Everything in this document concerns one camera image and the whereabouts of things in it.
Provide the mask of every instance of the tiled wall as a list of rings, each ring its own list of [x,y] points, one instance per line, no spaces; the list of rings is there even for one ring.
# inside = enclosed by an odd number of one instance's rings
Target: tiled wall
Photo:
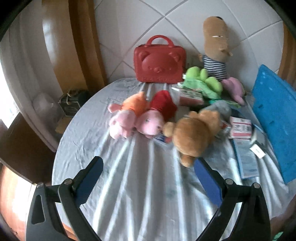
[[[203,21],[222,17],[230,30],[233,57],[228,73],[252,89],[258,67],[277,71],[283,23],[264,0],[94,0],[96,26],[109,82],[134,77],[133,50],[156,34],[187,50],[187,67],[204,53]],[[154,43],[165,43],[156,39]]]

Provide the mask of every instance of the screw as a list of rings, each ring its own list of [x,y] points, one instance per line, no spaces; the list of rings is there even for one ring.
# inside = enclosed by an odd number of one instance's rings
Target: screw
[[[233,180],[232,179],[226,179],[225,180],[226,181],[226,183],[228,184],[228,185],[232,185],[233,184]]]
[[[38,183],[37,188],[41,188],[41,187],[43,187],[43,185],[44,185],[44,183]]]
[[[260,184],[259,183],[254,183],[254,188],[260,188]]]
[[[71,178],[67,178],[65,181],[64,181],[64,184],[66,185],[70,185],[72,184],[73,180]]]

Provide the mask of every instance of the pink plush toy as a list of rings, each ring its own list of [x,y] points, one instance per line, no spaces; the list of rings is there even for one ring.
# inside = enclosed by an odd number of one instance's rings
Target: pink plush toy
[[[109,133],[113,139],[120,136],[127,138],[131,135],[136,119],[148,109],[144,92],[139,92],[127,98],[122,105],[110,104],[108,110],[116,115],[110,119]]]
[[[223,89],[227,90],[234,101],[244,105],[243,96],[245,94],[242,83],[233,77],[221,81]]]
[[[150,102],[150,109],[137,119],[135,127],[147,138],[153,138],[162,131],[163,125],[175,115],[176,110],[170,93],[158,91]]]

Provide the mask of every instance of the tall brown plush doll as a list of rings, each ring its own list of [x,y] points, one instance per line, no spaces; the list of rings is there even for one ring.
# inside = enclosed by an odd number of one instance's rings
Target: tall brown plush doll
[[[173,138],[181,153],[181,164],[185,167],[193,165],[194,159],[204,152],[219,130],[220,114],[210,110],[191,111],[189,117],[177,123],[167,122],[163,127],[164,135]]]
[[[205,55],[200,55],[200,61],[208,71],[209,77],[218,81],[226,79],[226,62],[232,53],[228,47],[228,28],[221,17],[208,17],[203,23],[205,37]]]

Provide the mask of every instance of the orange floor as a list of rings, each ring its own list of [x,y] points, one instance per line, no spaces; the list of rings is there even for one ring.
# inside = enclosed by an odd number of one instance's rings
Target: orange floor
[[[25,227],[36,186],[3,166],[0,173],[0,213],[20,241],[25,241]],[[70,227],[68,236],[77,240]]]

